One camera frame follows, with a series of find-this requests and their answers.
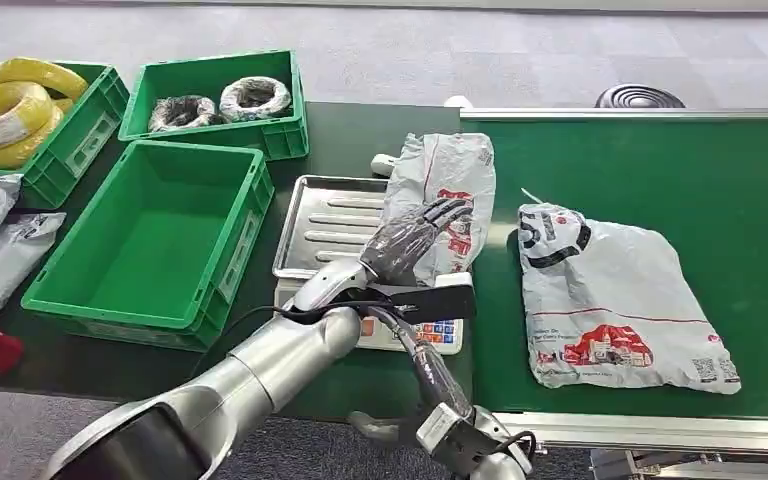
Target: gray carpet floor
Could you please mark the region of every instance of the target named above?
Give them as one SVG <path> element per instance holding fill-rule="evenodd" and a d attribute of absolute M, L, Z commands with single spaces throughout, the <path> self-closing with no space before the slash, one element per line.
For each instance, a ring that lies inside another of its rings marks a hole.
<path fill-rule="evenodd" d="M 529 15 L 273 7 L 0 6 L 0 60 L 114 64 L 126 85 L 158 60 L 262 48 L 299 53 L 307 98 L 439 105 L 591 106 L 620 82 L 667 89 L 691 108 L 768 107 L 768 18 Z M 107 402 L 0 393 L 0 479 L 31 478 Z M 586 452 L 554 450 L 540 479 L 588 478 Z M 345 425 L 272 419 L 222 479 L 444 479 L 407 449 Z"/>

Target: robot finger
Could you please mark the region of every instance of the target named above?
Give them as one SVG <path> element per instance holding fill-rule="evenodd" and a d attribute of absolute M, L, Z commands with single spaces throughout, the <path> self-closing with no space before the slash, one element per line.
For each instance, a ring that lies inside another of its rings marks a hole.
<path fill-rule="evenodd" d="M 438 198 L 425 208 L 422 217 L 435 225 L 440 225 L 438 220 L 459 207 L 466 206 L 466 200 L 462 198 Z"/>
<path fill-rule="evenodd" d="M 450 223 L 457 220 L 458 218 L 464 215 L 470 215 L 470 214 L 472 214 L 472 206 L 461 205 L 459 207 L 455 207 L 451 210 L 444 212 L 435 220 L 431 221 L 431 223 L 433 223 L 434 226 L 437 227 L 438 229 L 442 230 L 447 226 L 449 226 Z"/>

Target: robotic arm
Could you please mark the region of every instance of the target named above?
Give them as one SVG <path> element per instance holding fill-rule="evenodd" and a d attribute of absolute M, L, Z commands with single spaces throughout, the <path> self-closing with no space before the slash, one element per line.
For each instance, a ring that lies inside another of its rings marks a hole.
<path fill-rule="evenodd" d="M 360 260 L 317 272 L 284 305 L 285 315 L 274 316 L 224 360 L 184 385 L 96 420 L 54 454 L 39 478 L 210 478 L 241 439 L 356 346 L 364 314 L 393 329 L 413 359 L 428 408 L 405 430 L 415 429 L 416 441 L 456 474 L 524 479 L 531 465 L 518 444 L 492 414 L 469 404 L 440 355 L 406 323 L 427 321 L 427 311 L 407 314 L 427 310 L 423 300 L 416 293 L 387 295 L 374 285 L 414 282 L 419 257 L 452 220 L 469 213 L 463 200 L 441 199 L 384 225 Z M 379 300 L 340 306 L 357 298 Z"/>

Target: qr code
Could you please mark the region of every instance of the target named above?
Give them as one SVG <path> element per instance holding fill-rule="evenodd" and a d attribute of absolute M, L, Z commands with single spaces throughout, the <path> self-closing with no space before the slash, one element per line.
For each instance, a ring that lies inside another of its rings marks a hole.
<path fill-rule="evenodd" d="M 714 360 L 711 358 L 694 358 L 693 366 L 699 372 L 699 381 L 711 383 L 717 380 L 717 371 L 714 370 Z"/>
<path fill-rule="evenodd" d="M 737 368 L 734 363 L 728 358 L 720 359 L 720 369 L 723 371 L 723 378 L 726 383 L 737 383 L 740 381 L 740 376 L 737 374 Z"/>

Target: black circular object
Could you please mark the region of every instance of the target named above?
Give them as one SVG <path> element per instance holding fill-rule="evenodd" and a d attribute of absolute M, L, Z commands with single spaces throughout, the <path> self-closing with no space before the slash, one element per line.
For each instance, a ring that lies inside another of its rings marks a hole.
<path fill-rule="evenodd" d="M 611 87 L 596 100 L 596 108 L 685 108 L 670 92 L 646 85 L 625 84 Z"/>

